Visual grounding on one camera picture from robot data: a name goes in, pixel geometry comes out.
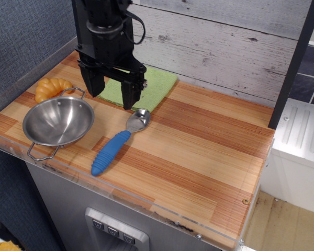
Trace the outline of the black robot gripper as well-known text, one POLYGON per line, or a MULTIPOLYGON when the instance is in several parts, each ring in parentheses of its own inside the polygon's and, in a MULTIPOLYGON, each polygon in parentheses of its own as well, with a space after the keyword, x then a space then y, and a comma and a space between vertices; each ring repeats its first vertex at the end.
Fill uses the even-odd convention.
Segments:
POLYGON ((124 110, 140 100, 147 71, 133 56, 133 26, 111 27, 111 33, 93 33, 88 26, 76 26, 81 75, 89 94, 97 97, 105 88, 104 77, 121 83, 124 110))

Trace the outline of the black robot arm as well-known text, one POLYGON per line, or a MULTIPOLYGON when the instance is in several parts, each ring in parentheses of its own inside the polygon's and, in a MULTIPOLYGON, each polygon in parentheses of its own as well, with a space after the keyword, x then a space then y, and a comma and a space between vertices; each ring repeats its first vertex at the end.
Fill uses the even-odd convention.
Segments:
POLYGON ((143 21, 128 11, 131 4, 72 1, 78 64, 87 90, 96 97, 105 89, 105 77, 120 82, 125 110, 140 100, 147 82, 146 67, 133 56, 133 21, 143 21))

